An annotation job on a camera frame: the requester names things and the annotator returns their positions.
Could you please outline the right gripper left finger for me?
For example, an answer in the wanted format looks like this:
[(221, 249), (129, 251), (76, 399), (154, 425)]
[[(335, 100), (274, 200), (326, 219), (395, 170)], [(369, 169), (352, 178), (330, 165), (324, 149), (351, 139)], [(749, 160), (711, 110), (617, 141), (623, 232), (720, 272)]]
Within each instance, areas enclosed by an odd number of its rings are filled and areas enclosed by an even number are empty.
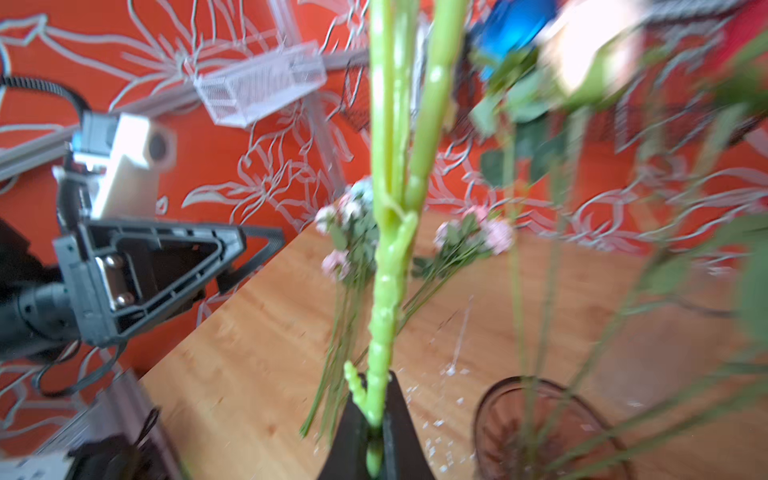
[(318, 480), (368, 480), (368, 423), (351, 398), (343, 409), (328, 457)]

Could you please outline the brown ribbed glass vase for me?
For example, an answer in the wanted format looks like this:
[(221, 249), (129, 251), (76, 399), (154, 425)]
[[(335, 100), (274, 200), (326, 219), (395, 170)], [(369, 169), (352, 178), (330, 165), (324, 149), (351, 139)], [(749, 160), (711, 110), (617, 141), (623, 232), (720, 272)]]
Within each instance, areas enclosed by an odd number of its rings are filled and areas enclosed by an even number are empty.
[(621, 439), (603, 436), (610, 423), (579, 396), (569, 399), (550, 427), (565, 388), (537, 381), (529, 408), (525, 386), (522, 377), (508, 377), (480, 400), (472, 427), (478, 479), (564, 479), (625, 450)]

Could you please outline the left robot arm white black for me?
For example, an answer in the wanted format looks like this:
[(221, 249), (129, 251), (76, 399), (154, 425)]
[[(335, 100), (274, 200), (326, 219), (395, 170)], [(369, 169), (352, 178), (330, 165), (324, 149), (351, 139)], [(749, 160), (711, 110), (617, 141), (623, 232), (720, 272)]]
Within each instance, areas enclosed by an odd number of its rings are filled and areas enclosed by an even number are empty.
[(3, 359), (50, 362), (75, 342), (122, 346), (190, 310), (207, 285), (230, 291), (284, 246), (274, 227), (157, 220), (160, 177), (177, 154), (163, 125), (97, 113), (45, 79), (5, 76), (1, 85), (63, 98), (79, 118), (55, 169), (55, 263), (41, 263), (23, 236), (1, 228)]

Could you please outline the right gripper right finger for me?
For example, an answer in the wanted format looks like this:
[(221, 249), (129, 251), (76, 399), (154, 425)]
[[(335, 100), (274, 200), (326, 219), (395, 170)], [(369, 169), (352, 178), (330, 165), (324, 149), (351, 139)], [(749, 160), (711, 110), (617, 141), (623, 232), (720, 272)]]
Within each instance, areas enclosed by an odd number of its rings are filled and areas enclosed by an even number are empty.
[(381, 479), (434, 480), (421, 447), (408, 404), (394, 371), (389, 371), (382, 421), (383, 463)]

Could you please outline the blue rose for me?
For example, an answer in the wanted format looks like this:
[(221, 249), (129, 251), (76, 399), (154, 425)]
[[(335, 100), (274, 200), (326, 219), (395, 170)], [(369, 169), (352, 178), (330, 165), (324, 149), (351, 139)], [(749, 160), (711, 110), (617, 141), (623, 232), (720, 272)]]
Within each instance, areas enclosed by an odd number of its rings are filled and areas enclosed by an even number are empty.
[(470, 60), (485, 83), (482, 99), (469, 118), (482, 138), (497, 143), (500, 176), (485, 182), (504, 191), (503, 215), (495, 222), (496, 240), (504, 240), (509, 268), (511, 315), (515, 334), (519, 375), (528, 370), (528, 354), (516, 247), (518, 206), (515, 203), (517, 176), (517, 116), (506, 112), (508, 90), (535, 68), (535, 37), (556, 16), (554, 1), (496, 1), (488, 17), (471, 30)]

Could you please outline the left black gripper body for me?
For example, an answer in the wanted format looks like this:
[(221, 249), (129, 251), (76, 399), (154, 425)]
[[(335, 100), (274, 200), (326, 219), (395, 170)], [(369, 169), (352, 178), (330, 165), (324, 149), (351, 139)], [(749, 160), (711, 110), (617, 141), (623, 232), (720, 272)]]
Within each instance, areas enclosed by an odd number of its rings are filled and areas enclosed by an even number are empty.
[(137, 293), (130, 263), (118, 270), (97, 262), (104, 256), (126, 258), (117, 236), (137, 225), (136, 218), (83, 221), (53, 242), (80, 338), (89, 345), (117, 345), (138, 336), (138, 307), (111, 303)]

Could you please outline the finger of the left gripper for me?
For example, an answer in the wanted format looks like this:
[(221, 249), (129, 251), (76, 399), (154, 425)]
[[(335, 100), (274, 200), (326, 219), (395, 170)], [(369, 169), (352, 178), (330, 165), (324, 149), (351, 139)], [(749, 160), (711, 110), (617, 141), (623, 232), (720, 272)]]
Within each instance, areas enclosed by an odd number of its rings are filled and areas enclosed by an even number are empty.
[(138, 335), (189, 307), (204, 287), (244, 252), (239, 228), (218, 224), (138, 221), (117, 236), (126, 258), (104, 256), (102, 268), (130, 263), (137, 293), (116, 296), (119, 308), (138, 307)]
[(232, 292), (285, 246), (285, 236), (279, 227), (242, 225), (239, 230), (244, 235), (245, 250), (227, 270), (216, 277), (220, 294)]

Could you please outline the large pink peony stem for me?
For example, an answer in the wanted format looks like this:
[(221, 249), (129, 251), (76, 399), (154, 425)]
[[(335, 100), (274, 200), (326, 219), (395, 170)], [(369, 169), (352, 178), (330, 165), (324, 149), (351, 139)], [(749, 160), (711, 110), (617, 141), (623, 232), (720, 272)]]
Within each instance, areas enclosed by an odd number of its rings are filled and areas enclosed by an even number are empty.
[(396, 329), (412, 245), (419, 228), (464, 40), (468, 4), (437, 1), (428, 40), (419, 111), (410, 110), (418, 1), (369, 4), (369, 86), (373, 214), (379, 228), (367, 369), (352, 362), (344, 375), (368, 427), (363, 466), (371, 479), (384, 471), (384, 418)]

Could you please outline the cream peach rose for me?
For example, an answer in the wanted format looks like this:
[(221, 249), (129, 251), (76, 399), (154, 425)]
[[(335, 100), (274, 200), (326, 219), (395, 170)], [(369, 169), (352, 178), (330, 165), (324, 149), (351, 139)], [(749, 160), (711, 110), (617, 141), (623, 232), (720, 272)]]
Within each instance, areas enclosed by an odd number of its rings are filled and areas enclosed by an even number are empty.
[(544, 373), (562, 236), (589, 122), (599, 106), (614, 100), (635, 77), (643, 55), (642, 24), (648, 8), (647, 1), (568, 1), (537, 38), (566, 119), (563, 160), (555, 164), (550, 178), (556, 234), (551, 243), (532, 386)]

